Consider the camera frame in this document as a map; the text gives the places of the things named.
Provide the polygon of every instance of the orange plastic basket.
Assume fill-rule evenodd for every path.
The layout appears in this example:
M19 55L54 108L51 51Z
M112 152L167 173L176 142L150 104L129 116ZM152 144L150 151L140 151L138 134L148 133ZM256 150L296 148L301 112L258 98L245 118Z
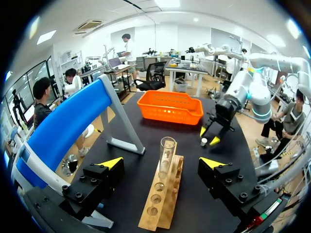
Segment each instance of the orange plastic basket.
M137 104L146 119L196 125L203 116L201 101L186 93L147 91Z

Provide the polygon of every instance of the screw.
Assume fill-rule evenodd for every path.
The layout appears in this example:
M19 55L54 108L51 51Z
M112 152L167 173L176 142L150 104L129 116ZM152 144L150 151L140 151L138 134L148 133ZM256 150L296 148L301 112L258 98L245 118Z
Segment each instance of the screw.
M253 193L257 194L259 192L260 192L260 186L259 185L254 186Z
M43 198L43 201L44 201L44 202L48 202L49 200L50 200L50 199L49 199L48 197L44 197L44 198Z
M69 192L69 187L67 185L63 185L62 186L62 190L63 190L63 193L68 193Z
M226 179L226 180L225 180L225 183L226 183L227 185L231 185L232 180L231 180L231 179Z
M240 201L245 202L247 197L248 197L247 193L241 193L239 199Z
M241 180L243 180L243 178L244 178L243 175L238 175L237 180L238 180L238 181L241 181Z
M97 181L97 179L91 179L91 183L92 183L92 185L97 185L97 183L98 183L98 181Z
M76 197L76 199L77 199L78 201L82 201L82 200L83 200L83 194L82 194L82 193L77 192L76 195L75 195L75 197Z

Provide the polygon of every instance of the black pants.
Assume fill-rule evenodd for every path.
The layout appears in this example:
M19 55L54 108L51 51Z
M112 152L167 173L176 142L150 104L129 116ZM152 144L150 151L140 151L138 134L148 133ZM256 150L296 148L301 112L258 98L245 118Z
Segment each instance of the black pants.
M276 156L286 147L290 139L283 138L282 136L282 131L284 129L283 123L279 121L274 121L272 119L270 119L267 123L264 124L262 132L261 132L261 136L269 137L270 129L276 132L276 136L280 140L280 144L277 147L276 151L274 152L274 156Z

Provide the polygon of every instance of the glass test tube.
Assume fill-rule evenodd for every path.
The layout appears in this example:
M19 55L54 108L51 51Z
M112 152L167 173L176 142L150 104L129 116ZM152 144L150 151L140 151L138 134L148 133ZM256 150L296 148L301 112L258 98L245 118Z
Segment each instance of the glass test tube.
M161 139L160 147L160 168L159 178L165 179L170 169L173 153L176 147L175 139L171 137L164 137Z

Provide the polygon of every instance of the black hair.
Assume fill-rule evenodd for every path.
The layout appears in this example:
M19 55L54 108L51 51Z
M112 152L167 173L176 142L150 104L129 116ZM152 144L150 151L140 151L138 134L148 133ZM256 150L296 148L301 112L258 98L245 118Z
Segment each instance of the black hair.
M70 69L66 70L66 72L65 72L66 77L74 77L74 76L76 76L76 74L77 74L77 71L74 68L70 68Z
M131 35L130 35L130 34L124 34L124 35L122 36L122 39L124 39L124 38L126 38L126 39L131 39Z
M296 97L299 98L303 103L305 102L305 97L299 89L297 89Z
M50 85L51 81L48 77L43 77L42 79L39 79L37 82L35 82L33 87L34 97L37 100L42 99L45 90L48 89Z

